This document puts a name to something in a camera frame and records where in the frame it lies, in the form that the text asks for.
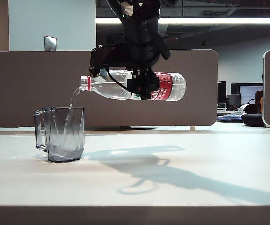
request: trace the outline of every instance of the ceiling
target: ceiling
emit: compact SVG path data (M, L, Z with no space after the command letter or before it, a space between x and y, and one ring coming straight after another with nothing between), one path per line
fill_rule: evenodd
M176 0L173 7L161 3L161 17L270 18L270 0ZM96 0L96 17L115 17L105 0ZM123 42L121 24L97 24L97 44ZM225 45L270 36L270 25L160 25L166 42L188 43L186 48Z

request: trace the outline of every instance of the cup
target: cup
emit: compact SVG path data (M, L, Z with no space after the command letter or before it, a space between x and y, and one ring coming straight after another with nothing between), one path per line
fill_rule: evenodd
M41 136L41 117L45 143ZM36 147L52 162L80 159L84 150L84 108L42 108L34 112Z

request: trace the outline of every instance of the plastic water bottle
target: plastic water bottle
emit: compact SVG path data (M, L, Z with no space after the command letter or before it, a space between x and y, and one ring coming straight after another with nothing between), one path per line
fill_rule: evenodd
M126 86L127 79L132 78L132 72L127 70L110 70L114 79ZM155 72L159 78L160 89L151 94L151 100L178 101L186 91L186 81L179 73ZM90 76L81 77L80 90L94 91L106 98L117 100L141 100L140 95L128 92L116 84L109 76L98 82Z

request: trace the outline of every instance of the monitor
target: monitor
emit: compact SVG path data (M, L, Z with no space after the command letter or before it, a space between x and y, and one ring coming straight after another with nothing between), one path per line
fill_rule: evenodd
M218 81L217 88L217 103L226 103L226 81Z
M262 86L240 86L241 103L255 103L255 93L263 90Z
M232 95L239 95L240 94L240 86L262 86L262 85L263 85L262 83L231 83L230 84L230 93Z

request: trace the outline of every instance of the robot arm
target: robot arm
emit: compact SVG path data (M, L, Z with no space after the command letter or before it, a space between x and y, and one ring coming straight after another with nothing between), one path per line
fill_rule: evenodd
M160 2L107 0L107 3L122 22L125 42L94 48L90 74L98 77L100 69L105 68L111 77L110 67L126 67L133 71L135 78L128 79L126 87L121 86L129 92L140 94L142 100L150 99L151 94L159 89L159 79L151 67L156 64L160 54L166 60L170 57L170 51L158 33Z

